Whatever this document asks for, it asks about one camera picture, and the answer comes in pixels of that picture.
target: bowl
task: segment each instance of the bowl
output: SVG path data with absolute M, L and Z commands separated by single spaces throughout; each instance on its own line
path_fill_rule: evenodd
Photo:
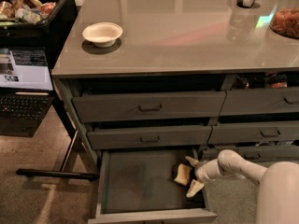
M 111 47 L 122 34 L 122 28 L 111 22 L 100 22 L 88 26 L 82 35 L 85 40 L 93 42 L 96 47 Z

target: concrete floor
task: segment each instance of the concrete floor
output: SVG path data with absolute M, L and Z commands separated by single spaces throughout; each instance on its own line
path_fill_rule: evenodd
M 69 137 L 53 108 L 33 138 L 0 136 L 0 223 L 85 224 L 94 217 L 98 181 L 16 175 L 18 168 L 52 170 Z M 94 172 L 82 148 L 67 171 Z M 247 179 L 206 185 L 213 224 L 253 224 L 257 187 Z

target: jar of red food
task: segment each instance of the jar of red food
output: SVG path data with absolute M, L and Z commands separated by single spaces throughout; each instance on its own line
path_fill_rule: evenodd
M 279 35 L 299 38 L 299 0 L 280 0 L 270 28 Z

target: closed drawer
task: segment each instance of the closed drawer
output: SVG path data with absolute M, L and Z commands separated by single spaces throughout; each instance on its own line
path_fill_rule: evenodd
M 215 117 L 225 92 L 87 95 L 73 99 L 81 122 Z
M 299 88 L 227 91 L 221 116 L 299 112 Z
M 96 216 L 89 223 L 212 221 L 216 214 L 207 209 L 205 189 L 188 199 L 188 187 L 172 181 L 173 166 L 187 155 L 195 157 L 194 150 L 105 151 Z
M 214 126 L 209 144 L 282 141 L 299 138 L 299 121 L 220 124 Z
M 165 147 L 206 144 L 210 126 L 146 127 L 88 132 L 93 149 Z

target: gray countertop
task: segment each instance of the gray countertop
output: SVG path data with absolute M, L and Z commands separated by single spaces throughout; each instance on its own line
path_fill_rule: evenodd
M 275 34 L 269 22 L 278 0 L 85 0 L 54 77 L 299 70 L 299 40 Z M 109 49 L 84 41 L 97 22 L 123 29 Z

